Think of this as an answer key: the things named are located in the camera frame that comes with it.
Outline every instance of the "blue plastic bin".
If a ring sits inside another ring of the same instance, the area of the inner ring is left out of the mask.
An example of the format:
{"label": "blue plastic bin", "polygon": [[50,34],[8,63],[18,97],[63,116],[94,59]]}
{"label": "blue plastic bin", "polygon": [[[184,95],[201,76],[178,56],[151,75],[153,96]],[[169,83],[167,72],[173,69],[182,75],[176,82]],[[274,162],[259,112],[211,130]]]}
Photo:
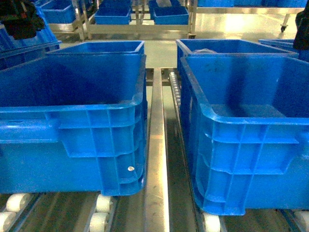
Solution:
{"label": "blue plastic bin", "polygon": [[248,56],[278,55],[297,58],[298,54],[271,46],[245,40],[176,40],[177,68],[182,74],[180,58],[183,56]]}
{"label": "blue plastic bin", "polygon": [[131,0],[104,0],[100,7],[131,7]]}
{"label": "blue plastic bin", "polygon": [[36,6],[43,6],[44,4],[48,3],[50,0],[37,0],[34,1]]}
{"label": "blue plastic bin", "polygon": [[296,50],[293,48],[294,40],[259,40],[261,44],[277,47],[299,54],[298,58],[309,62],[309,50]]}
{"label": "blue plastic bin", "polygon": [[155,7],[159,7],[159,6],[156,0],[150,0],[148,5],[149,5],[150,19],[153,20]]}
{"label": "blue plastic bin", "polygon": [[87,42],[49,52],[49,55],[144,54],[144,41]]}
{"label": "blue plastic bin", "polygon": [[129,7],[100,7],[95,14],[96,24],[125,25],[131,20]]}
{"label": "blue plastic bin", "polygon": [[269,7],[305,7],[307,0],[264,0],[263,5]]}
{"label": "blue plastic bin", "polygon": [[51,42],[57,42],[57,38],[50,30],[48,23],[42,13],[40,7],[36,7],[38,15],[44,20],[45,28],[41,31],[37,31],[37,35],[34,38],[15,40],[13,36],[10,36],[6,29],[3,27],[0,29],[0,52],[12,51],[19,48],[30,47],[39,44],[46,44]]}
{"label": "blue plastic bin", "polygon": [[235,6],[261,6],[262,0],[235,0]]}
{"label": "blue plastic bin", "polygon": [[234,0],[198,0],[200,7],[233,7]]}
{"label": "blue plastic bin", "polygon": [[0,53],[0,70],[45,56],[46,52],[59,49],[61,41],[45,43],[27,48],[20,48],[10,52]]}
{"label": "blue plastic bin", "polygon": [[158,25],[187,25],[188,10],[184,6],[154,8],[154,23]]}
{"label": "blue plastic bin", "polygon": [[[170,3],[172,6],[181,6],[180,2],[178,0],[170,0]],[[155,7],[159,7],[156,0],[150,0],[148,2],[149,5],[149,13],[150,13],[150,19],[154,20],[154,9]]]}
{"label": "blue plastic bin", "polygon": [[42,6],[48,23],[72,23],[75,13],[72,3],[68,0],[52,0]]}
{"label": "blue plastic bin", "polygon": [[0,193],[140,191],[144,77],[140,54],[48,56],[0,71]]}
{"label": "blue plastic bin", "polygon": [[181,120],[195,201],[216,215],[309,209],[309,63],[183,57]]}

